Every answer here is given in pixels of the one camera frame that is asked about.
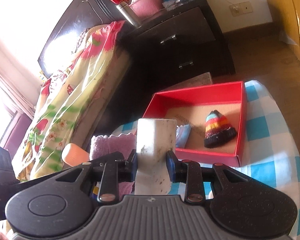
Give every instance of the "checkered tablecloth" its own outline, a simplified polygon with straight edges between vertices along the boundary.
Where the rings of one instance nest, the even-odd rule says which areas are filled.
[[[290,237],[300,240],[300,156],[293,137],[268,90],[257,81],[245,83],[247,91],[246,138],[242,166],[247,174],[290,196],[298,207],[298,217]],[[113,134],[135,133],[137,121],[120,126]],[[201,163],[202,167],[211,167]],[[210,183],[204,182],[208,197]],[[185,184],[173,183],[169,194],[184,196]]]

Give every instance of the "pink towel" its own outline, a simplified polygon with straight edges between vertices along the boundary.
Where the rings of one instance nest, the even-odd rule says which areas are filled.
[[[97,159],[104,155],[113,152],[121,152],[126,160],[131,151],[136,149],[137,137],[132,134],[120,134],[119,136],[99,135],[92,137],[90,148],[90,160]],[[119,183],[119,196],[122,199],[123,195],[128,195],[132,192],[134,182],[121,182]]]

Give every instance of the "copper screw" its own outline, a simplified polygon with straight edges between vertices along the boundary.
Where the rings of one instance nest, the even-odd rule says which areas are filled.
[[[111,202],[114,201],[115,195],[107,193],[107,194],[102,194],[99,198],[103,202]]]
[[[203,200],[203,196],[200,194],[190,194],[187,199],[191,202],[200,202]]]

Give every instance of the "striped knit hat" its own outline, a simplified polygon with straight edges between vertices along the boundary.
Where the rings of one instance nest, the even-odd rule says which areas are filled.
[[[215,148],[224,145],[237,135],[237,131],[228,119],[217,110],[212,111],[206,119],[204,146]]]

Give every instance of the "white block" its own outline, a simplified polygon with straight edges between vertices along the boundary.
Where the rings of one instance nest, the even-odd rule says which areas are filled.
[[[176,131],[176,120],[138,120],[135,195],[166,195],[170,191],[166,152],[176,150]]]

